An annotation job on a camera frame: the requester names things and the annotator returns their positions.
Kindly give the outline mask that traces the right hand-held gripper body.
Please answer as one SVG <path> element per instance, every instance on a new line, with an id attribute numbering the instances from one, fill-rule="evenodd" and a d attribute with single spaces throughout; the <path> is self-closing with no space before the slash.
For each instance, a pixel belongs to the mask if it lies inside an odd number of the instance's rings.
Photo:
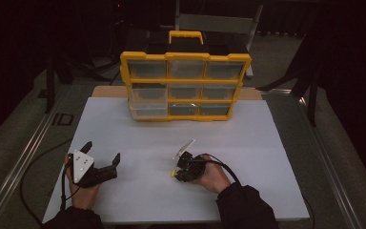
<path id="1" fill-rule="evenodd" d="M 188 173 L 189 181 L 194 181 L 200 178 L 206 168 L 206 161 L 202 156 L 193 156 L 188 152 L 188 148 L 195 143 L 194 139 L 191 139 L 188 143 L 184 144 L 173 157 L 176 161 L 175 170 L 185 170 Z"/>

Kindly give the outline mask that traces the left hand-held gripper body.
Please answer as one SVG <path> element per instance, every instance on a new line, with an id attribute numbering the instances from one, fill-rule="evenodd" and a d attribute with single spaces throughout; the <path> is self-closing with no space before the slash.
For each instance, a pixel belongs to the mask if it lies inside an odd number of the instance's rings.
<path id="1" fill-rule="evenodd" d="M 72 154 L 72 182 L 75 185 L 89 188 L 114 178 L 117 178 L 117 167 L 109 165 L 97 169 L 93 157 L 81 151 Z"/>

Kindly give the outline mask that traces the clear plastic storage drawer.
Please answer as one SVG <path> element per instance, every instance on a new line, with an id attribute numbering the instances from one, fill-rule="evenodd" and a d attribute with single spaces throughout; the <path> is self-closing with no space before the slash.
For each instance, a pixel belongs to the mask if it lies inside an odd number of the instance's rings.
<path id="1" fill-rule="evenodd" d="M 167 87 L 162 84 L 132 85 L 129 107 L 134 119 L 160 119 L 167 116 Z"/>

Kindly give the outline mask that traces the yellow black drawer organizer cabinet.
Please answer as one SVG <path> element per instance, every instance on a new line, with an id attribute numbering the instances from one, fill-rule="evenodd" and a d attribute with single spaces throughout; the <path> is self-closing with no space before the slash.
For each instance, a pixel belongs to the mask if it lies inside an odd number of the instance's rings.
<path id="1" fill-rule="evenodd" d="M 128 42 L 120 55 L 120 72 L 127 86 L 128 106 L 129 88 L 128 63 L 132 60 L 202 60 L 219 61 L 217 55 L 208 52 L 204 39 L 199 31 L 131 31 Z M 244 74 L 241 74 L 239 89 L 236 91 L 238 100 Z M 171 120 L 138 120 L 138 121 L 171 121 Z"/>

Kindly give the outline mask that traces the person's right hand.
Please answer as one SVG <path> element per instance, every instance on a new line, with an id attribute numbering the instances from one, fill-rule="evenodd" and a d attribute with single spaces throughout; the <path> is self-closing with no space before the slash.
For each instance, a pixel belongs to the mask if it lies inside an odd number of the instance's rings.
<path id="1" fill-rule="evenodd" d="M 203 158 L 207 160 L 205 172 L 200 178 L 194 180 L 193 183 L 203 186 L 212 193 L 220 194 L 231 185 L 231 182 L 220 165 L 211 163 L 209 156 L 204 155 Z"/>

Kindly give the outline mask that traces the person's left hand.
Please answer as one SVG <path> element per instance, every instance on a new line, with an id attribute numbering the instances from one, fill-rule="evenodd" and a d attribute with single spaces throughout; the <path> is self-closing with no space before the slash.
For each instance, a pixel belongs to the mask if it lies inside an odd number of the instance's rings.
<path id="1" fill-rule="evenodd" d="M 91 210 L 99 193 L 100 184 L 89 188 L 78 187 L 72 183 L 70 168 L 66 170 L 66 176 L 69 180 L 70 193 L 72 194 L 71 206 L 78 209 Z"/>

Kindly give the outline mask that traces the white table cover sheet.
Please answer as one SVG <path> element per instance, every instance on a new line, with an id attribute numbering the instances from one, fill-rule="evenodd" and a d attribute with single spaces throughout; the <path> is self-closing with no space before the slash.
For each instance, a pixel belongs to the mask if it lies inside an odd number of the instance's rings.
<path id="1" fill-rule="evenodd" d="M 93 206 L 107 223 L 206 222 L 219 219 L 216 196 L 176 180 L 171 171 L 183 146 L 227 164 L 253 186 L 280 220 L 309 216 L 270 109 L 263 100 L 240 100 L 228 121 L 138 122 L 124 98 L 88 99 L 71 148 L 92 144 L 97 167 L 121 161 Z"/>

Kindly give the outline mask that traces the black metal stand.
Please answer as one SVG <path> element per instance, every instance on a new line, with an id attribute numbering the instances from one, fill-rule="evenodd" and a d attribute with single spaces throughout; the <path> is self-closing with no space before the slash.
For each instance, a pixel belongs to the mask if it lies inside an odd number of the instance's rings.
<path id="1" fill-rule="evenodd" d="M 267 85 L 257 87 L 257 89 L 262 92 L 268 92 L 295 79 L 295 84 L 290 91 L 290 95 L 292 97 L 301 98 L 305 93 L 309 93 L 307 118 L 313 127 L 316 126 L 315 105 L 319 79 L 317 58 L 318 50 L 314 48 L 314 41 L 311 40 L 309 35 L 306 35 L 302 39 L 285 74 Z"/>
<path id="2" fill-rule="evenodd" d="M 46 83 L 47 83 L 46 113 L 48 114 L 55 103 L 54 66 L 51 53 L 48 53 L 46 58 Z"/>

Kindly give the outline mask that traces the grid of clear drawers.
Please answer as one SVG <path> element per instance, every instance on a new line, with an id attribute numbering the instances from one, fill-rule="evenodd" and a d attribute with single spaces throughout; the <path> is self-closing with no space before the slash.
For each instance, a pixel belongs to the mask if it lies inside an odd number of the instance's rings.
<path id="1" fill-rule="evenodd" d="M 227 120 L 231 117 L 242 74 L 242 62 L 202 60 L 132 60 L 133 84 L 167 87 L 167 116 L 136 120 Z"/>

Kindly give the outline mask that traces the grey metal folding chair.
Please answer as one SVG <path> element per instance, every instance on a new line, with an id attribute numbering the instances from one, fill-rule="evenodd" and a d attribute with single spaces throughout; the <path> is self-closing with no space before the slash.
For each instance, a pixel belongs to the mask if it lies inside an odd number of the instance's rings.
<path id="1" fill-rule="evenodd" d="M 250 49 L 262 10 L 262 3 L 247 0 L 175 0 L 174 28 L 199 31 L 210 54 L 219 61 L 244 61 L 242 74 L 250 76 Z"/>

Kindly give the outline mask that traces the metal floor rail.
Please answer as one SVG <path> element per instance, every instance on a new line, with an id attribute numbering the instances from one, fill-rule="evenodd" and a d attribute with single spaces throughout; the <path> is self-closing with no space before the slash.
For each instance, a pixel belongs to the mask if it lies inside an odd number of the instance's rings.
<path id="1" fill-rule="evenodd" d="M 66 136 L 53 135 L 52 122 L 70 94 L 61 86 L 52 110 L 38 88 L 0 127 L 0 229 L 37 229 L 48 207 L 62 163 Z"/>
<path id="2" fill-rule="evenodd" d="M 301 195 L 311 214 L 311 229 L 362 229 L 360 220 L 329 158 L 303 98 L 288 90 L 264 92 Z"/>

